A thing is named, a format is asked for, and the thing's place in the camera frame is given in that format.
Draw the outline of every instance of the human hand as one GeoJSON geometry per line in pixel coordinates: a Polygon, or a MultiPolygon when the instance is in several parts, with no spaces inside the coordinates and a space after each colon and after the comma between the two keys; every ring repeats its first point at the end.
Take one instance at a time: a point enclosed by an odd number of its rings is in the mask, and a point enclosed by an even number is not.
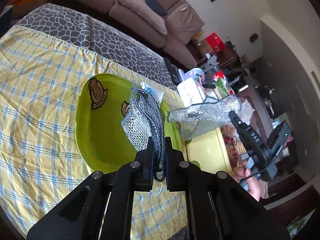
{"type": "MultiPolygon", "coordinates": [[[[245,166],[247,164],[246,161],[243,161],[242,162],[242,165],[245,166]]],[[[250,169],[244,169],[243,166],[239,166],[239,167],[236,167],[234,168],[234,173],[235,175],[232,176],[236,182],[240,182],[240,179],[245,179],[247,177],[249,177],[252,172],[250,169]]],[[[261,192],[261,188],[260,188],[260,185],[257,181],[257,179],[255,177],[252,177],[250,179],[247,179],[247,184],[248,184],[248,187],[249,187],[249,191],[248,193],[253,196],[253,198],[256,200],[256,201],[259,201],[260,200],[260,192],[261,192]]]]}

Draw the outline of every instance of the lime green tray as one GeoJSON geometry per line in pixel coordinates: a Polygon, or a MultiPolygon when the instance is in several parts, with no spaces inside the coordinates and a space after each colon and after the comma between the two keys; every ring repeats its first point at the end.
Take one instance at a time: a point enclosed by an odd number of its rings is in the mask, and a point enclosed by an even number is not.
{"type": "MultiPolygon", "coordinates": [[[[79,152],[93,171],[109,173],[131,162],[136,150],[121,126],[122,104],[130,102],[132,83],[112,74],[94,76],[108,89],[104,104],[91,109],[89,81],[84,85],[76,108],[76,142],[79,152]]],[[[174,149],[182,150],[179,130],[176,123],[167,122],[169,106],[162,102],[160,110],[164,117],[164,134],[171,137],[174,149]]]]}

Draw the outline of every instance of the white wall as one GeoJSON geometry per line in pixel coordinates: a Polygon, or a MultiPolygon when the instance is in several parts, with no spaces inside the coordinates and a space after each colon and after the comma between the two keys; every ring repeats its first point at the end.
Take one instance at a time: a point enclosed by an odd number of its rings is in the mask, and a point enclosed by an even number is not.
{"type": "Polygon", "coordinates": [[[260,18],[269,12],[267,0],[186,0],[205,22],[203,37],[215,32],[223,41],[231,40],[238,54],[251,60],[262,56],[262,39],[251,44],[249,37],[261,37],[260,18]]]}
{"type": "Polygon", "coordinates": [[[320,18],[309,0],[268,0],[271,14],[302,45],[320,70],[320,18]]]}
{"type": "Polygon", "coordinates": [[[269,65],[260,72],[275,90],[273,102],[288,115],[299,165],[320,174],[320,90],[311,72],[320,74],[305,48],[273,16],[264,16],[261,25],[269,65]]]}

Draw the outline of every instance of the gray mesh bag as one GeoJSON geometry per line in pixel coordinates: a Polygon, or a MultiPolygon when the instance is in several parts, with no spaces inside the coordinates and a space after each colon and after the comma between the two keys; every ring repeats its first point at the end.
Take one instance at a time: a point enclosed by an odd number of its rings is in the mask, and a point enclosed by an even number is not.
{"type": "Polygon", "coordinates": [[[164,180],[164,125],[158,103],[144,89],[134,87],[131,89],[130,109],[121,125],[125,134],[137,151],[147,148],[151,136],[155,147],[155,156],[158,156],[159,169],[155,179],[164,180]]]}
{"type": "Polygon", "coordinates": [[[180,134],[185,141],[230,122],[229,112],[235,111],[237,114],[240,110],[241,102],[235,95],[229,95],[221,100],[207,96],[201,104],[169,112],[167,120],[180,125],[180,134]]]}

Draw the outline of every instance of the table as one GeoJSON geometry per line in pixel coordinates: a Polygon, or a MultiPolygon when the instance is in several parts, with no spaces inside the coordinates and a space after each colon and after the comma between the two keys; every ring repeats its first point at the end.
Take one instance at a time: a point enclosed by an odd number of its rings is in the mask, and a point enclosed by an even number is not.
{"type": "MultiPolygon", "coordinates": [[[[74,122],[76,100],[91,76],[147,82],[164,92],[170,108],[182,107],[174,90],[21,25],[0,39],[0,70],[0,205],[23,236],[91,173],[77,149],[74,122]]],[[[131,239],[167,239],[186,224],[184,193],[167,192],[165,181],[135,193],[131,239]]]]}

